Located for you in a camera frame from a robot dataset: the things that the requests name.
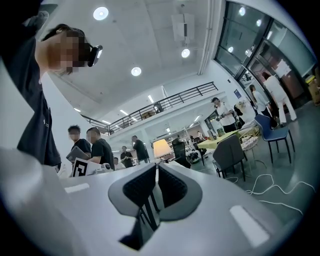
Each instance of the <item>white ceiling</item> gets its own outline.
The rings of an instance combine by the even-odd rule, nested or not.
[[[100,6],[107,7],[109,15],[98,21],[93,12]],[[207,6],[207,0],[64,1],[44,33],[65,23],[83,30],[92,45],[103,46],[103,52],[97,65],[64,75],[65,82],[55,77],[55,84],[82,114],[101,119],[144,91],[197,72],[205,40]],[[182,13],[193,14],[195,19],[188,58],[181,57],[184,47],[174,41],[172,27],[171,15]],[[134,77],[131,69],[136,66],[142,73]]]

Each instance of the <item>table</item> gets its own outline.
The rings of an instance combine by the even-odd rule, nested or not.
[[[199,143],[197,146],[198,146],[199,149],[213,149],[213,150],[215,150],[220,141],[230,137],[233,134],[235,134],[238,137],[240,137],[240,134],[239,134],[238,130],[234,130],[234,131],[230,131],[230,132],[225,133],[223,136],[218,137],[216,140],[207,139],[204,142]]]

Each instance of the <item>headset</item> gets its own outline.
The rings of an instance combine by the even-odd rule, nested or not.
[[[98,62],[99,57],[100,57],[102,50],[103,50],[102,45],[92,46],[90,44],[90,47],[92,48],[92,50],[90,51],[90,55],[87,60],[88,67],[92,67],[93,65],[95,65]]]

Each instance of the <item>table lamp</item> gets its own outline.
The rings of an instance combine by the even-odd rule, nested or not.
[[[163,138],[153,143],[153,153],[155,158],[160,158],[165,155],[171,154],[172,150],[166,140]]]

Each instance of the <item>metal railing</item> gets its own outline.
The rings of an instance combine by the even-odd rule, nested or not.
[[[218,91],[218,88],[215,86],[214,82],[208,82],[197,87],[179,92],[170,97],[161,99],[157,102],[154,102],[148,106],[145,106],[135,112],[128,114],[127,116],[107,125],[103,122],[94,120],[90,117],[83,117],[93,126],[96,126],[100,132],[104,134],[114,134],[122,129],[125,129],[131,125],[134,125],[142,120],[150,118],[154,115],[162,113],[166,110],[170,110],[178,105],[181,105],[190,100],[194,100],[197,97],[202,97],[207,95],[212,91]]]

